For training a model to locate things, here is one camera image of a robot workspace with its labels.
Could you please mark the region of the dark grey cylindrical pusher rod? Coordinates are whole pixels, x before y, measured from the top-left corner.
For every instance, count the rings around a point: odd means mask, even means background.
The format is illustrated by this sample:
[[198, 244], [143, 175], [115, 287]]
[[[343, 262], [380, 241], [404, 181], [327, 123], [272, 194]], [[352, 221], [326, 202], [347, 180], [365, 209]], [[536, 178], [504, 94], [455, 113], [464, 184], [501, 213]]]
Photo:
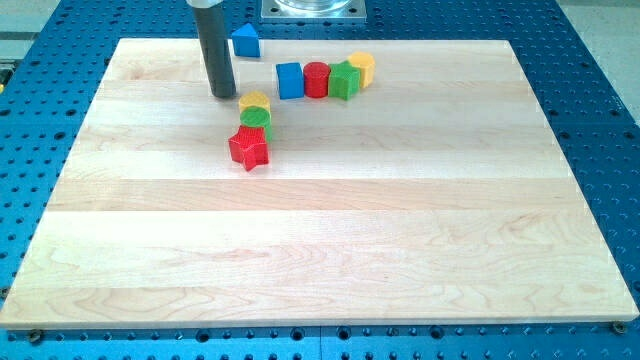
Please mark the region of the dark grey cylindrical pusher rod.
[[225, 17], [221, 3], [192, 3], [201, 52], [212, 94], [218, 98], [236, 95]]

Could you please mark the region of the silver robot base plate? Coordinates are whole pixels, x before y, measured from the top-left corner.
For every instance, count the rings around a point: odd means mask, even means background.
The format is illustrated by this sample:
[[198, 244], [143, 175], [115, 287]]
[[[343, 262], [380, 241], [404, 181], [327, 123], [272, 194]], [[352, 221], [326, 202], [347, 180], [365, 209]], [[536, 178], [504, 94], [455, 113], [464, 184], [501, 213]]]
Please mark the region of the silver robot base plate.
[[259, 0], [267, 22], [354, 21], [367, 19], [365, 0]]

